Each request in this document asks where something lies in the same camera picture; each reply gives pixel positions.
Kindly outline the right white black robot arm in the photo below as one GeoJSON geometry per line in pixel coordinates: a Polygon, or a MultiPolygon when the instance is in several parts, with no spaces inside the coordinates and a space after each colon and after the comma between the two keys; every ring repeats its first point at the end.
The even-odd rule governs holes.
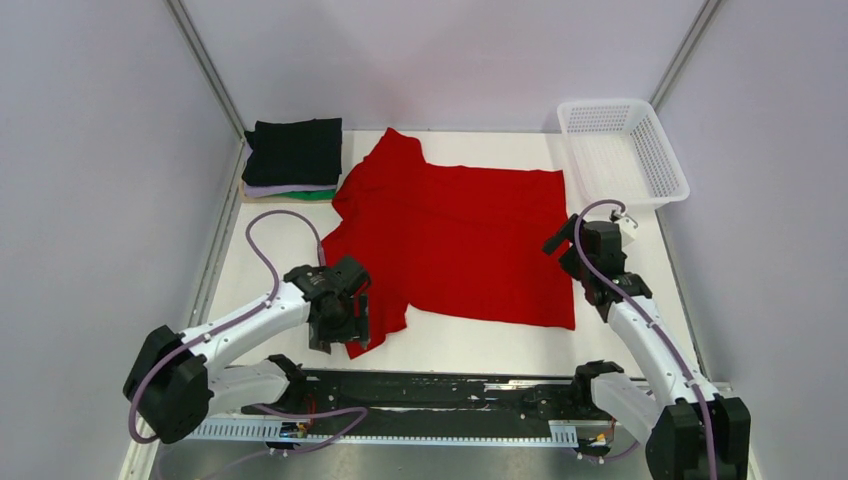
{"type": "Polygon", "coordinates": [[[590,362],[575,373],[572,406],[584,417],[613,417],[643,446],[654,479],[745,479],[750,411],[722,394],[667,331],[652,291],[625,268],[622,221],[574,214],[543,246],[547,255],[567,247],[561,269],[580,283],[649,386],[643,390],[613,362],[590,362]]]}

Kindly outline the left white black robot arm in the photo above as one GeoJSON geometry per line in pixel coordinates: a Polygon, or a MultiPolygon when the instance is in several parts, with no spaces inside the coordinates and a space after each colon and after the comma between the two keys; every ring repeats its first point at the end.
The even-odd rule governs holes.
{"type": "Polygon", "coordinates": [[[130,403],[130,435],[140,444],[176,443],[208,417],[245,407],[274,405],[298,412],[306,375],[283,354],[251,365],[236,360],[272,337],[306,326],[309,349],[370,341],[370,275],[350,256],[332,266],[302,265],[270,271],[264,295],[219,318],[175,332],[150,332],[123,386],[130,403]]]}

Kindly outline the red t shirt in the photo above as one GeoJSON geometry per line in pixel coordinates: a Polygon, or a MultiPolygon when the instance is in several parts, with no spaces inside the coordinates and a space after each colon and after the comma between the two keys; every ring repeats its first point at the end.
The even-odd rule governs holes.
{"type": "Polygon", "coordinates": [[[409,307],[475,320],[572,330],[571,278],[544,253],[566,222],[556,171],[438,166],[388,129],[337,190],[329,263],[368,272],[369,348],[405,329],[409,307]]]}

